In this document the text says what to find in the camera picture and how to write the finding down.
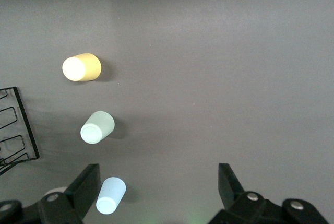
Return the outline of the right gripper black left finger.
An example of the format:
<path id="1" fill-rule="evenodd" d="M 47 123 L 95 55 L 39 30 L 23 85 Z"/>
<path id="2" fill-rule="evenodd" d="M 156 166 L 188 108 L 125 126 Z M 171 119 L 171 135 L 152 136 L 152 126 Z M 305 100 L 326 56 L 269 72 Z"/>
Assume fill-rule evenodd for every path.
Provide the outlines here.
<path id="1" fill-rule="evenodd" d="M 100 166 L 89 164 L 64 192 L 54 192 L 23 208 L 18 200 L 1 202 L 1 223 L 83 223 L 101 185 Z"/>

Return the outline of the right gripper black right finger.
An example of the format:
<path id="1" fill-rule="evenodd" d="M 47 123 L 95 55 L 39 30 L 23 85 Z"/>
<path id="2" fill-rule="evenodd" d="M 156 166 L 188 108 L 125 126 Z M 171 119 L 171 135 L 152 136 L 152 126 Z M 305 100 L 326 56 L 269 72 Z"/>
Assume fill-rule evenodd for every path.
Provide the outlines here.
<path id="1" fill-rule="evenodd" d="M 218 191 L 224 208 L 210 223 L 328 223 L 308 201 L 288 198 L 279 206 L 259 193 L 245 191 L 227 163 L 219 164 Z"/>

